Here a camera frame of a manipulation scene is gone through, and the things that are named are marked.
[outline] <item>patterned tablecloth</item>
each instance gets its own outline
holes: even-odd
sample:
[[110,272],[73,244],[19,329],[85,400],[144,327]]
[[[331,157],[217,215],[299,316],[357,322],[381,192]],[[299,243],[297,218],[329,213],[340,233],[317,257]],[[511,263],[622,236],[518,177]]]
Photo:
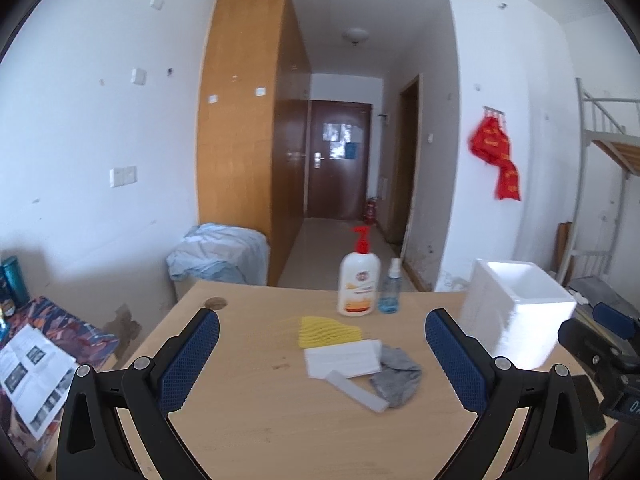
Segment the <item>patterned tablecloth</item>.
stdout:
[[[31,300],[7,321],[11,325],[9,339],[28,323],[40,330],[55,345],[75,357],[78,364],[89,364],[95,369],[105,364],[118,345],[116,336],[85,323],[44,297]],[[0,343],[0,348],[5,344],[6,341]],[[61,418],[62,412],[56,415],[44,436],[36,440],[0,387],[0,427],[9,435],[22,458],[31,468],[35,466],[40,453],[56,433]]]

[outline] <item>tiled floor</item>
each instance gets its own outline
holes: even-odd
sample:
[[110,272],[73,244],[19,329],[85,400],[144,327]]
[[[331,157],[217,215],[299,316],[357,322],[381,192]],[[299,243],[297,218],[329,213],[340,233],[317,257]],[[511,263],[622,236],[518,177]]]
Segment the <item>tiled floor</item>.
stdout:
[[[353,251],[358,235],[351,229],[358,224],[359,222],[306,219],[278,286],[337,290],[338,268],[342,259]],[[380,277],[382,280],[389,268],[391,258],[395,254],[375,227],[371,229],[369,241],[371,252],[380,258],[382,264]],[[402,278],[402,290],[415,292],[414,286],[404,271]]]

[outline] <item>fire extinguisher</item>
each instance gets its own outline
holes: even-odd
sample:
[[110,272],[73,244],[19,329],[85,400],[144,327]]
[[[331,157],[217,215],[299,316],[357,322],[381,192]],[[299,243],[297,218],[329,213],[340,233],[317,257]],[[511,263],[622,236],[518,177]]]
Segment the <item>fire extinguisher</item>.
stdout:
[[376,223],[376,207],[376,199],[369,198],[364,209],[364,223],[366,225],[373,225]]

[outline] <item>hook rack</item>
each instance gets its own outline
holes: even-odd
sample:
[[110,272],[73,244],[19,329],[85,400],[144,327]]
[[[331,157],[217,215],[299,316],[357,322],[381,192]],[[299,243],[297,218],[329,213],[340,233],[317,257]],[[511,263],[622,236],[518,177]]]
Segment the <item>hook rack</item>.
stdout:
[[492,114],[502,115],[504,117],[504,112],[501,112],[500,110],[496,110],[495,108],[491,108],[490,106],[483,106],[482,108],[484,108],[484,110],[487,112],[491,112]]

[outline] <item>black mechanical device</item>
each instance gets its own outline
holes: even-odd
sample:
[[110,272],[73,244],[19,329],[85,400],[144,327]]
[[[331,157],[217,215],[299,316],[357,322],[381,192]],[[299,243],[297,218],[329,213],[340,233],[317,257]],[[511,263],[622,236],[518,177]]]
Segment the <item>black mechanical device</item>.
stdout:
[[593,319],[627,341],[633,352],[625,352],[577,319],[562,323],[558,341],[602,392],[600,410],[612,418],[640,426],[640,320],[604,303],[594,307]]
[[[519,370],[493,359],[443,309],[425,321],[428,344],[462,405],[478,414],[436,480],[481,480],[518,408],[526,423],[502,480],[586,480],[588,456],[580,407],[569,370]],[[164,480],[209,480],[168,419],[179,410],[220,335],[215,312],[201,309],[182,333],[153,357],[126,370],[95,372],[83,365],[71,385],[58,443],[58,480],[142,480],[116,409],[128,409]],[[2,480],[33,480],[8,440],[0,438]]]

